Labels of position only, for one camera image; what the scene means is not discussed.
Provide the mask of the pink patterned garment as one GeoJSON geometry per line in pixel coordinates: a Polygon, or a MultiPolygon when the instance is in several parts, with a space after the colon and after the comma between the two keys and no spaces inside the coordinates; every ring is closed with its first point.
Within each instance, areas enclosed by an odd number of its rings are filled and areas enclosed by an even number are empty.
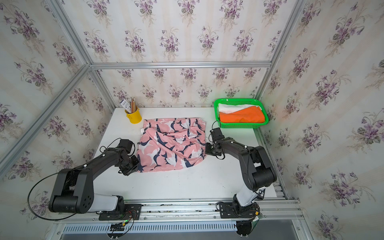
{"type": "Polygon", "coordinates": [[[201,118],[144,120],[138,142],[140,173],[182,170],[206,158],[206,122],[201,118]]]}

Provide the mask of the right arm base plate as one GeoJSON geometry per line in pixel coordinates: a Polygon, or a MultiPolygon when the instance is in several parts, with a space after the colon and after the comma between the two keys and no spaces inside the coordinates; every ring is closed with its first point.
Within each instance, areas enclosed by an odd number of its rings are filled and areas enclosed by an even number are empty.
{"type": "Polygon", "coordinates": [[[261,214],[257,203],[242,207],[237,202],[217,202],[216,209],[220,213],[221,219],[253,219],[261,214]]]}

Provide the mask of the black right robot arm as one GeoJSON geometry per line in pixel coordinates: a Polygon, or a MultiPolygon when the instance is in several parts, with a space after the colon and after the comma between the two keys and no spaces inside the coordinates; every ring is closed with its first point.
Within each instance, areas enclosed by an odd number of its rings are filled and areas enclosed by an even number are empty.
{"type": "Polygon", "coordinates": [[[243,145],[225,137],[220,128],[210,130],[210,137],[212,141],[206,144],[207,155],[217,158],[230,155],[239,161],[245,186],[234,197],[236,206],[244,208],[251,205],[260,191],[277,180],[273,164],[263,147],[243,145]]]}

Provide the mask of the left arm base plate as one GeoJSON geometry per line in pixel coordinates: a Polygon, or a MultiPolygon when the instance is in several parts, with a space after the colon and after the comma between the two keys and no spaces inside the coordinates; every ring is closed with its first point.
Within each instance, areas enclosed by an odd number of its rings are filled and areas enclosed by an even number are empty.
{"type": "Polygon", "coordinates": [[[141,204],[125,204],[122,211],[102,212],[99,214],[99,221],[139,220],[142,206],[141,204]]]}

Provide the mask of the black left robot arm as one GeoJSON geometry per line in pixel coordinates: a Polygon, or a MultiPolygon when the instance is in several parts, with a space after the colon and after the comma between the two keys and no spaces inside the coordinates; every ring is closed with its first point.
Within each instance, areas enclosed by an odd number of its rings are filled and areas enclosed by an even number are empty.
{"type": "Polygon", "coordinates": [[[84,165],[58,172],[49,202],[53,213],[85,214],[90,212],[125,212],[124,198],[94,192],[94,180],[111,167],[129,176],[138,169],[139,160],[134,155],[135,144],[120,139],[117,147],[105,149],[98,157],[84,165]]]}

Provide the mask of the white shorts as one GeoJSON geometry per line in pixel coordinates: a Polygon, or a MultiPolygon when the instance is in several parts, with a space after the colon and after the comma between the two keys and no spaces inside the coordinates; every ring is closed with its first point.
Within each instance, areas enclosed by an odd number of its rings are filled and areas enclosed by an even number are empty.
{"type": "Polygon", "coordinates": [[[227,105],[227,104],[221,104],[221,103],[218,104],[218,111],[224,114],[232,114],[248,108],[258,108],[262,110],[260,106],[256,106],[256,105],[227,105]]]}

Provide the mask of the orange cloth garment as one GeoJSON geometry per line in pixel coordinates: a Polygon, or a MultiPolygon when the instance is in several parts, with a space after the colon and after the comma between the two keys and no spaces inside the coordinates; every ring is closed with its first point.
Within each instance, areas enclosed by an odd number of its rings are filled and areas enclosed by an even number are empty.
{"type": "Polygon", "coordinates": [[[261,124],[266,121],[262,110],[257,106],[247,107],[238,111],[228,113],[228,110],[219,112],[222,123],[253,123],[261,124]]]}

